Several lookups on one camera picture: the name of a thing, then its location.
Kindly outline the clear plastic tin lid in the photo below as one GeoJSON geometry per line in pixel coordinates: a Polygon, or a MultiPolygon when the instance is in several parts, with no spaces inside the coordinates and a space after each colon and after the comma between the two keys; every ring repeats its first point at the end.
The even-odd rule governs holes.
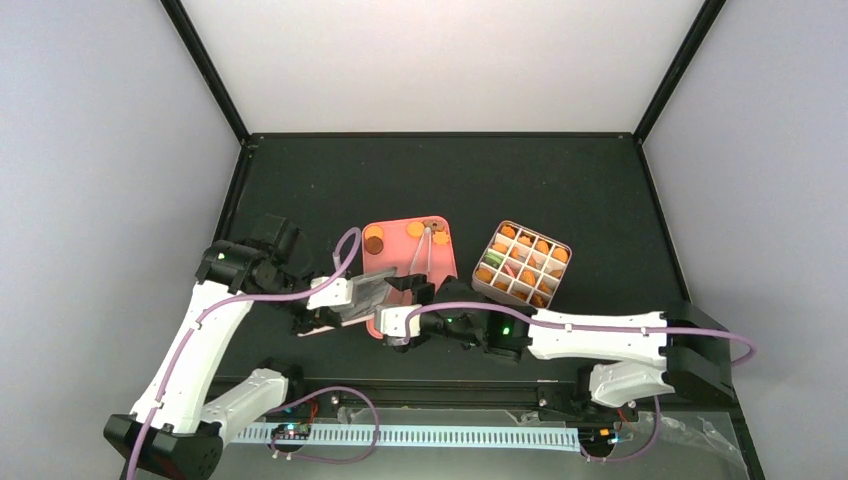
{"type": "Polygon", "coordinates": [[[391,292],[391,287],[385,282],[385,280],[388,277],[393,277],[396,274],[396,271],[397,269],[395,267],[390,267],[388,269],[364,273],[362,275],[351,277],[350,279],[345,278],[350,280],[353,284],[353,297],[351,303],[342,307],[329,307],[341,315],[341,328],[362,323],[365,320],[373,318],[377,307],[387,300],[391,292]]]}

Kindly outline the metal serving tongs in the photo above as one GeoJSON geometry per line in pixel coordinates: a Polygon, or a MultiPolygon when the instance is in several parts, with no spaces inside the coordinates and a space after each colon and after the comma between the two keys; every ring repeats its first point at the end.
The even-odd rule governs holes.
{"type": "Polygon", "coordinates": [[[412,261],[409,265],[409,274],[422,273],[429,275],[432,265],[432,243],[433,230],[425,227],[422,231],[412,261]]]}

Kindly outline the green round cookie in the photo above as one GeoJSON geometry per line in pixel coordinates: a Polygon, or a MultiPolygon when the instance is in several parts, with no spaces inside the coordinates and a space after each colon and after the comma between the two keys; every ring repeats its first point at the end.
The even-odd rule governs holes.
{"type": "Polygon", "coordinates": [[[483,262],[493,268],[499,268],[504,261],[504,257],[497,252],[487,252],[483,257],[483,262]]]}

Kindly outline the white divided cookie tin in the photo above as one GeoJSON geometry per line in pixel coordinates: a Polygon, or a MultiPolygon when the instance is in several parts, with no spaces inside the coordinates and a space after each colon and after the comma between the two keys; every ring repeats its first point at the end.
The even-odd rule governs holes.
{"type": "Polygon", "coordinates": [[[548,308],[573,257],[572,249],[519,223],[505,220],[491,236],[471,279],[471,287],[502,304],[548,308]],[[504,257],[499,268],[483,262],[487,252],[504,257]]]}

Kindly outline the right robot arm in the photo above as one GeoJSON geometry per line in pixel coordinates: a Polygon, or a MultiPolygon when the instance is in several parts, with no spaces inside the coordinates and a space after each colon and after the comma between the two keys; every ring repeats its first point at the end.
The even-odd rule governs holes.
{"type": "Polygon", "coordinates": [[[720,406],[736,400],[735,338],[688,302],[647,313],[578,315],[497,302],[454,277],[441,286],[421,274],[388,282],[412,296],[408,305],[382,305],[375,313],[376,330],[397,351],[442,337],[512,362],[525,353],[540,361],[593,361],[569,392],[582,418],[661,395],[720,406]]]}

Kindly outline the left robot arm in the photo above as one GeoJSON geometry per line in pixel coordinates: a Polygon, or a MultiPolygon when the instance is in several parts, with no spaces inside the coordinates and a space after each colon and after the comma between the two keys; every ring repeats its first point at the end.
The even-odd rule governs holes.
{"type": "Polygon", "coordinates": [[[217,240],[203,253],[178,332],[157,373],[127,414],[113,414],[103,431],[124,458],[121,473],[147,471],[166,479],[207,479],[234,438],[288,396],[290,375],[258,368],[207,399],[212,380],[239,325],[259,302],[303,303],[340,279],[357,255],[362,232],[347,230],[332,254],[334,272],[318,284],[290,273],[300,231],[267,216],[239,241],[217,240]]]}

